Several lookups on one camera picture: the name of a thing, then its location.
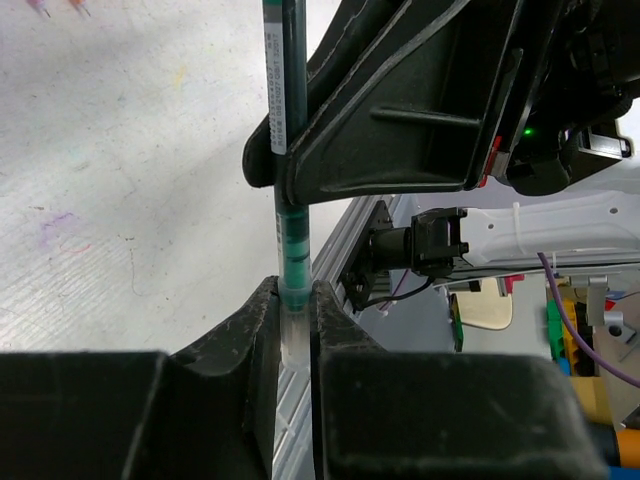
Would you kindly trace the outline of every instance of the concrete floor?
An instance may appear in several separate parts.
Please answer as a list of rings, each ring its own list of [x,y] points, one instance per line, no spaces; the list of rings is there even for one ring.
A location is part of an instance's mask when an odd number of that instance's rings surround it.
[[[337,0],[309,0],[313,48]],[[277,271],[257,0],[0,0],[0,349],[176,350]],[[312,209],[319,251],[347,202]]]

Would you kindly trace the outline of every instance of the white zip tie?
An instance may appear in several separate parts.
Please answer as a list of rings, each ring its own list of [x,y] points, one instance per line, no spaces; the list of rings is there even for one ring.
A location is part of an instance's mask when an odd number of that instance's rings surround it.
[[[518,248],[523,255],[527,255],[528,252],[524,249],[522,245],[522,232],[520,231],[520,203],[513,203],[513,223],[516,229],[516,243],[518,244]]]

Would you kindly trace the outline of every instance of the mounting hole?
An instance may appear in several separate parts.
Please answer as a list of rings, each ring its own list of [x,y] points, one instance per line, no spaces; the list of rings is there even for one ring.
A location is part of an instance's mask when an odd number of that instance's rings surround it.
[[[617,325],[612,325],[609,327],[609,335],[612,337],[619,337],[622,335],[622,329]]]

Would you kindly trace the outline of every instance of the black plastic bracket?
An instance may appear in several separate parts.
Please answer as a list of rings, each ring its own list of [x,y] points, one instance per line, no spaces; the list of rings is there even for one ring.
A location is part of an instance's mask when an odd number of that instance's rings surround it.
[[[379,273],[375,269],[374,258],[369,248],[370,236],[374,231],[391,228],[393,220],[389,216],[387,204],[380,200],[373,207],[340,274],[346,297],[355,309],[369,299]]]
[[[464,208],[428,210],[411,219],[411,269],[434,278],[448,277],[465,264],[469,244],[460,238],[460,220],[467,216]]]
[[[309,64],[312,118],[280,179],[289,201],[475,188],[519,69],[524,3],[342,2]],[[275,178],[268,138],[264,121],[245,147],[254,186]]]
[[[552,363],[387,352],[324,282],[314,284],[310,313],[316,478],[608,477]]]
[[[271,478],[277,281],[175,355],[0,355],[0,477]]]

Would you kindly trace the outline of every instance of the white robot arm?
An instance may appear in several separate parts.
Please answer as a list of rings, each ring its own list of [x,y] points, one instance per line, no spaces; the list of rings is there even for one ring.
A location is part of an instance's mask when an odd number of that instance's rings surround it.
[[[469,208],[461,219],[464,259],[473,267],[537,252],[640,251],[640,196],[608,192],[513,208]]]

